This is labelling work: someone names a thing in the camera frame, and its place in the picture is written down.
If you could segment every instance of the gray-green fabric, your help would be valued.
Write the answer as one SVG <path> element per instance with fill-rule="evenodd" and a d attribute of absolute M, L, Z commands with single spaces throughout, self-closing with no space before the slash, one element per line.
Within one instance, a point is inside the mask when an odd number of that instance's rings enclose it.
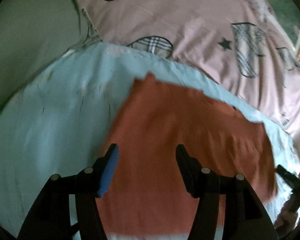
<path fill-rule="evenodd" d="M 0 4 L 0 110 L 9 97 L 69 48 L 93 36 L 76 0 Z"/>

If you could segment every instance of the folded red garment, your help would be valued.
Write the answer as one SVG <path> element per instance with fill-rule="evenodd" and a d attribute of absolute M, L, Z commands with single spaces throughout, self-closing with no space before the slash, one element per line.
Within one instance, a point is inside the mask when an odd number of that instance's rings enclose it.
<path fill-rule="evenodd" d="M 153 75 L 135 80 L 107 143 L 120 149 L 109 191 L 97 200 L 107 233 L 142 237 L 190 232 L 198 200 L 186 192 L 175 157 L 178 144 L 220 175 L 242 173 L 262 202 L 277 192 L 262 123 L 249 122 L 237 109 L 199 90 L 159 82 Z"/>

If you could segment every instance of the light blue bedsheet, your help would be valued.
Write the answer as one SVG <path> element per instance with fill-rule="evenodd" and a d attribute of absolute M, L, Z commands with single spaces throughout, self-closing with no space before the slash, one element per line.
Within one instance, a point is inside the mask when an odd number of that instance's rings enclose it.
<path fill-rule="evenodd" d="M 157 79 L 202 90 L 263 122 L 275 165 L 300 170 L 292 138 L 261 112 L 189 66 L 109 43 L 64 56 L 10 100 L 0 115 L 0 225 L 17 236 L 41 188 L 53 173 L 73 175 L 98 157 L 109 127 L 135 78 Z M 290 190 L 266 205 L 275 219 Z M 71 202 L 72 221 L 75 209 Z"/>

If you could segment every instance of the silver screw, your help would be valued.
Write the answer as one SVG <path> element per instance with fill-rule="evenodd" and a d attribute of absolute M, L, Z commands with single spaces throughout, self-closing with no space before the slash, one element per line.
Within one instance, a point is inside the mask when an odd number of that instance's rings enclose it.
<path fill-rule="evenodd" d="M 207 167 L 203 167 L 203 168 L 201 169 L 201 172 L 204 173 L 204 174 L 209 174 L 210 171 L 211 171 L 211 170 L 210 170 L 209 168 L 207 168 Z"/>
<path fill-rule="evenodd" d="M 59 174 L 57 174 L 57 173 L 52 174 L 50 176 L 50 179 L 53 180 L 53 181 L 56 181 L 57 179 L 60 179 L 60 178 L 61 178 L 61 176 Z"/>
<path fill-rule="evenodd" d="M 87 167 L 87 168 L 85 168 L 85 169 L 83 170 L 83 172 L 84 172 L 85 174 L 90 174 L 90 173 L 93 172 L 93 168 L 92 168 L 92 167 Z"/>
<path fill-rule="evenodd" d="M 238 180 L 244 180 L 244 176 L 242 174 L 237 174 L 235 176 Z"/>

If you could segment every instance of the black star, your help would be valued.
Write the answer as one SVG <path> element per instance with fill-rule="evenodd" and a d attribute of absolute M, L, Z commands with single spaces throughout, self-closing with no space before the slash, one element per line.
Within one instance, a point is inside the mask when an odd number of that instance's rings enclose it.
<path fill-rule="evenodd" d="M 231 50 L 230 42 L 231 42 L 231 41 L 228 41 L 228 40 L 226 40 L 225 38 L 223 38 L 223 41 L 218 42 L 218 44 L 219 44 L 220 46 L 222 46 L 222 47 L 223 47 L 223 50 L 225 51 L 226 49 Z"/>

